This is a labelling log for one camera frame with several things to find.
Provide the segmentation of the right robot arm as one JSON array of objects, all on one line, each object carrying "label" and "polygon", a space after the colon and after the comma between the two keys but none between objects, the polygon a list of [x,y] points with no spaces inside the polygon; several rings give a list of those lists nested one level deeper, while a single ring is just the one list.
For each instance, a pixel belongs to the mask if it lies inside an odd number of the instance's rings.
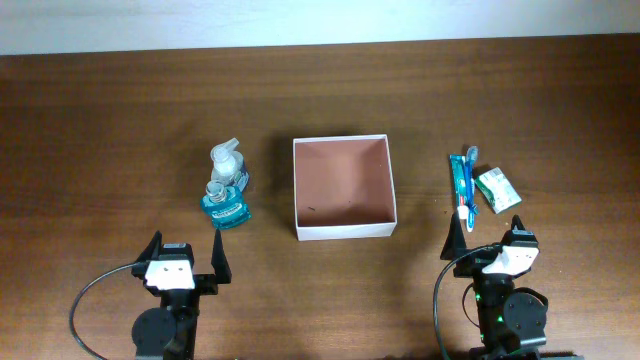
[{"label": "right robot arm", "polygon": [[548,299],[514,280],[531,270],[539,254],[539,242],[518,216],[502,240],[469,249],[457,214],[451,217],[449,233],[440,258],[456,278],[470,278],[482,345],[468,352],[471,359],[538,359],[546,344],[544,332]]}]

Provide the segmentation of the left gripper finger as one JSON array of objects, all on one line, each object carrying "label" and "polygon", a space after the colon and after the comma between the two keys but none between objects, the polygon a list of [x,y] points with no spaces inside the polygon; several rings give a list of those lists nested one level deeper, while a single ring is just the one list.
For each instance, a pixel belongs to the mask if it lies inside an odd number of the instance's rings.
[{"label": "left gripper finger", "polygon": [[214,275],[217,284],[231,283],[232,272],[224,251],[222,234],[219,229],[215,231],[211,256],[211,266],[214,269]]},{"label": "left gripper finger", "polygon": [[148,261],[152,261],[158,257],[158,253],[162,246],[162,233],[160,231],[156,231],[149,244],[145,247],[145,249],[140,253],[137,257],[137,263],[144,263]]}]

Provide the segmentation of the teal mouthwash bottle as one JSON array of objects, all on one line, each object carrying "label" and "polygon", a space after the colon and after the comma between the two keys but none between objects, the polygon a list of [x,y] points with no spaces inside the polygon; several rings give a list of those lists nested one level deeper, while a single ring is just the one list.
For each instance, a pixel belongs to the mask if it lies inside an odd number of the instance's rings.
[{"label": "teal mouthwash bottle", "polygon": [[235,228],[251,218],[240,189],[235,185],[227,186],[217,181],[207,183],[200,207],[212,225],[219,230]]}]

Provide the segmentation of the clear pump sanitizer bottle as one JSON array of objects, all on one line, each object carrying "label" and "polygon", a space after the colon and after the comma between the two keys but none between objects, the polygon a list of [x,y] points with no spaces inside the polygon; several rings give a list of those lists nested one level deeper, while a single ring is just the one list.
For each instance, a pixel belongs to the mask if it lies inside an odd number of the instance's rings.
[{"label": "clear pump sanitizer bottle", "polygon": [[213,161],[211,180],[225,186],[236,186],[244,192],[250,175],[246,168],[243,155],[236,150],[240,144],[237,138],[232,138],[213,147],[210,152]]}]

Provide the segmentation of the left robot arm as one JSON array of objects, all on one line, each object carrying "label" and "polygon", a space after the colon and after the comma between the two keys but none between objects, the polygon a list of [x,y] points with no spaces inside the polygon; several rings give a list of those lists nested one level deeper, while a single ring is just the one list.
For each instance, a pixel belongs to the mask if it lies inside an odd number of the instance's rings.
[{"label": "left robot arm", "polygon": [[232,279],[219,230],[212,248],[213,271],[195,274],[194,263],[190,244],[164,244],[161,232],[154,234],[136,259],[131,274],[160,299],[159,306],[142,312],[132,326],[137,359],[194,358],[200,298],[216,295],[218,287]]}]

